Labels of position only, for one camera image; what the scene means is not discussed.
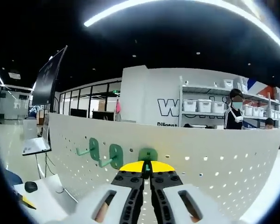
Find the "black ceiling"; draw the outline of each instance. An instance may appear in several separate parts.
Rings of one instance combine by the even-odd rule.
[[[6,84],[32,87],[49,57],[68,45],[58,91],[121,77],[123,68],[143,64],[218,70],[280,87],[280,47],[254,24],[219,7],[158,1],[86,28],[87,19],[122,1],[32,2],[1,9],[9,18],[0,26],[0,74]],[[280,18],[280,1],[267,2]],[[9,78],[9,71],[19,72],[21,80]]]

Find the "white floor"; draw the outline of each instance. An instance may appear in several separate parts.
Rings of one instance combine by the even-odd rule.
[[[23,182],[39,179],[37,163],[34,155],[22,156],[23,151],[23,127],[13,124],[0,125],[0,158],[3,168],[19,175]],[[40,168],[44,168],[44,155],[37,156]],[[52,172],[56,172],[54,166],[50,166]],[[241,220],[253,224],[257,223],[272,206],[280,193],[280,150],[268,178],[266,185],[249,210],[241,217]]]

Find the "desk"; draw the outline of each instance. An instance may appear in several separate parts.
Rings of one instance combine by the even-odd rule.
[[[38,223],[44,224],[52,220],[62,220],[75,211],[77,203],[65,191],[55,192],[56,189],[62,187],[58,175],[35,182],[38,190],[32,193],[25,191],[24,184],[15,185],[14,188],[36,207],[34,210],[23,206]]]

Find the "white shelving unit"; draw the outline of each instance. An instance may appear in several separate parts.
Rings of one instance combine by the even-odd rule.
[[[191,84],[183,84],[182,77],[180,77],[180,105],[179,105],[179,117],[178,117],[178,126],[181,127],[182,125],[182,116],[183,115],[197,115],[197,116],[209,116],[209,117],[223,117],[223,113],[204,113],[204,112],[185,112],[182,110],[183,106],[183,94],[184,93],[194,93],[194,94],[210,94],[210,95],[221,95],[221,96],[228,96],[230,90],[221,88],[221,87],[212,87],[212,86],[202,86],[202,85],[191,85]],[[272,105],[277,107],[280,105],[280,102],[278,100],[271,100],[270,94],[269,98],[265,98],[263,96],[259,95],[253,95],[250,93],[244,93],[243,94],[244,99],[256,101],[259,103],[267,103],[268,104],[268,110],[267,115],[268,117],[271,115],[271,108]],[[256,120],[266,120],[268,117],[254,117],[254,116],[244,116],[246,119],[256,119]]]

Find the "face mask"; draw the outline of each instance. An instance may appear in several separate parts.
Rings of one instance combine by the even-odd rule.
[[[242,102],[233,102],[232,106],[236,109],[240,109],[242,107],[243,103]]]

